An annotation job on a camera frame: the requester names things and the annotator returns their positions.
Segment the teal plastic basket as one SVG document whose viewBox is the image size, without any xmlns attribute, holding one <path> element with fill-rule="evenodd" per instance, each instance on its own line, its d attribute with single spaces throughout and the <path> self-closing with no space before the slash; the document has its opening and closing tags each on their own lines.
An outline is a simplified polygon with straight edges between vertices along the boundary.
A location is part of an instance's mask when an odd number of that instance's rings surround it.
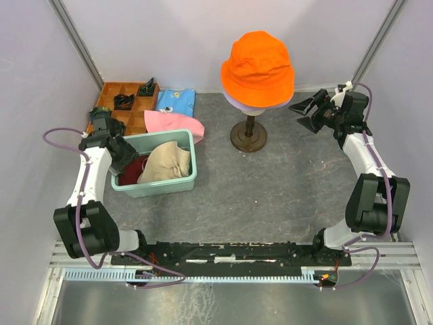
<svg viewBox="0 0 433 325">
<path fill-rule="evenodd" d="M 187 129 L 174 131 L 163 131 L 154 133 L 142 133 L 129 135 L 124 138 L 138 151 L 139 156 L 150 155 L 159 145 L 166 142 L 177 142 L 179 147 L 191 152 L 191 163 L 189 166 L 189 176 L 184 178 L 172 179 L 167 181 L 155 181 L 151 183 L 137 183 L 128 186 L 118 185 L 118 176 L 111 176 L 112 188 L 126 195 L 139 198 L 157 194 L 167 194 L 171 192 L 182 192 L 192 190 L 197 175 L 196 153 L 193 142 L 193 135 Z"/>
</svg>

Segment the dark red hat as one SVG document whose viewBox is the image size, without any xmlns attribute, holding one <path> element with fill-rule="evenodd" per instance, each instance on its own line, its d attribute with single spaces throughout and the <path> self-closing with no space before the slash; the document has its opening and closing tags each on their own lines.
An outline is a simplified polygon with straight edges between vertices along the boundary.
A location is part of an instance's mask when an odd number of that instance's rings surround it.
<svg viewBox="0 0 433 325">
<path fill-rule="evenodd" d="M 140 156 L 138 159 L 130 162 L 122 174 L 118 176 L 119 186 L 128 186 L 137 184 L 137 181 L 145 169 L 148 160 L 148 155 Z"/>
</svg>

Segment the wooden compartment tray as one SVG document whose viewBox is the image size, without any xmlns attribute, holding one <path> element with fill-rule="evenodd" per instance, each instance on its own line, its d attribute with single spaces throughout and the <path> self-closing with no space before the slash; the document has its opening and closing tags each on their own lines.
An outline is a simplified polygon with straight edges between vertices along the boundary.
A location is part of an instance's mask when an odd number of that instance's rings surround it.
<svg viewBox="0 0 433 325">
<path fill-rule="evenodd" d="M 155 110 L 158 101 L 159 84 L 155 83 L 152 96 L 140 96 L 139 89 L 145 83 L 138 82 L 107 82 L 104 83 L 96 106 L 109 108 L 112 117 L 123 122 L 126 130 L 125 135 L 138 135 L 146 133 L 144 112 Z M 114 105 L 114 98 L 117 95 L 134 95 L 135 99 L 130 110 L 118 110 Z"/>
</svg>

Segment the pink bucket hat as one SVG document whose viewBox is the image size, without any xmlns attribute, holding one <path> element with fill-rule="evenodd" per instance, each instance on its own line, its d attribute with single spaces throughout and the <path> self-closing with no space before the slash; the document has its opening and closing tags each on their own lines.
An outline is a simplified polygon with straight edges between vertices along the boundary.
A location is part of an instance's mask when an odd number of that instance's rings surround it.
<svg viewBox="0 0 433 325">
<path fill-rule="evenodd" d="M 184 114 L 146 110 L 144 123 L 148 133 L 187 129 L 193 135 L 195 144 L 202 141 L 205 136 L 203 124 L 194 117 Z"/>
</svg>

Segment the cream mannequin head stand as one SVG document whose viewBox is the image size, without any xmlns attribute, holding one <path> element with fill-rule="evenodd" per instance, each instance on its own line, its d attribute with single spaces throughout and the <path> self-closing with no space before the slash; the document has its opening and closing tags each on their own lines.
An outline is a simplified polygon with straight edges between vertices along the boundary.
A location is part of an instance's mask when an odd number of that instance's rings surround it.
<svg viewBox="0 0 433 325">
<path fill-rule="evenodd" d="M 264 148 L 267 142 L 267 131 L 255 118 L 265 110 L 245 111 L 246 120 L 233 126 L 230 133 L 232 145 L 240 152 L 253 153 Z"/>
</svg>

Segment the orange bucket hat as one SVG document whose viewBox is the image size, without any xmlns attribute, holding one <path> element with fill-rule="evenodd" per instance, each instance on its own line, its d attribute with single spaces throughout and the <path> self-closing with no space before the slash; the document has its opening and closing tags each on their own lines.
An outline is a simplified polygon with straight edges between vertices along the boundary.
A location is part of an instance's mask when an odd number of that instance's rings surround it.
<svg viewBox="0 0 433 325">
<path fill-rule="evenodd" d="M 286 45 L 264 30 L 247 32 L 231 48 L 221 66 L 225 92 L 252 106 L 292 99 L 295 70 Z"/>
</svg>

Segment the blue printed cloth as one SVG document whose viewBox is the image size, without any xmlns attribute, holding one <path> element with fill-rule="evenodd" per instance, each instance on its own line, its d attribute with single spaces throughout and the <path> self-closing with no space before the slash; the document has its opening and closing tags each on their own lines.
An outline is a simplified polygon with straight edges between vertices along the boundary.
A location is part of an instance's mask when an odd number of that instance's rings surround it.
<svg viewBox="0 0 433 325">
<path fill-rule="evenodd" d="M 158 93 L 155 110 L 193 117 L 195 101 L 196 91 L 194 89 L 185 89 L 183 91 L 166 89 Z"/>
</svg>

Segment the purple bucket hat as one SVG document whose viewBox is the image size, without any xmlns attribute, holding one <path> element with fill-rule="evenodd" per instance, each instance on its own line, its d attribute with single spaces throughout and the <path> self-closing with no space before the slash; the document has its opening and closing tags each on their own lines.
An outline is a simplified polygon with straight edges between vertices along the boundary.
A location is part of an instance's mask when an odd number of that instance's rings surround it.
<svg viewBox="0 0 433 325">
<path fill-rule="evenodd" d="M 235 108 L 237 108 L 238 110 L 244 110 L 244 111 L 255 111 L 255 110 L 267 110 L 267 109 L 272 109 L 272 108 L 280 108 L 282 106 L 285 106 L 287 104 L 289 104 L 289 102 L 291 101 L 291 98 L 285 102 L 282 103 L 278 103 L 275 105 L 270 105 L 270 106 L 252 106 L 252 105 L 247 105 L 244 103 L 241 103 L 240 101 L 236 100 L 234 97 L 230 96 L 227 92 L 223 92 L 223 95 L 225 97 L 225 99 Z"/>
</svg>

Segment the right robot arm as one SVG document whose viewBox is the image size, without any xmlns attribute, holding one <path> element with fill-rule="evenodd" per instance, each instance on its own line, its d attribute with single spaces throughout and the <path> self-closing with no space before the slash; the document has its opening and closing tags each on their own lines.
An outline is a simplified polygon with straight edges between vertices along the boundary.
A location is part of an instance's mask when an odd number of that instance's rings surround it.
<svg viewBox="0 0 433 325">
<path fill-rule="evenodd" d="M 387 238 L 400 230 L 410 183 L 396 176 L 375 148 L 367 125 L 370 108 L 371 94 L 353 91 L 348 83 L 339 85 L 334 96 L 321 89 L 290 105 L 291 111 L 301 115 L 298 123 L 309 131 L 332 129 L 334 139 L 357 175 L 343 220 L 319 231 L 310 245 L 293 244 L 290 251 L 293 262 L 330 266 L 343 261 L 348 265 L 353 253 L 363 251 L 374 252 L 379 258 L 378 247 L 354 248 L 354 244 Z"/>
</svg>

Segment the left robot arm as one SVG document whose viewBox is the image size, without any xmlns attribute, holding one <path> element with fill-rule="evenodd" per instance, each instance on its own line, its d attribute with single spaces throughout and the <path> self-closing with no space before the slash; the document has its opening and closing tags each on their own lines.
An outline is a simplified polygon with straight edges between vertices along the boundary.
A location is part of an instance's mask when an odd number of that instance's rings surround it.
<svg viewBox="0 0 433 325">
<path fill-rule="evenodd" d="M 146 262 L 150 248 L 139 230 L 120 230 L 103 204 L 107 174 L 118 176 L 139 154 L 123 137 L 124 123 L 109 116 L 93 119 L 93 130 L 81 133 L 75 152 L 81 165 L 66 206 L 56 209 L 53 220 L 69 257 L 126 252 L 136 264 Z"/>
</svg>

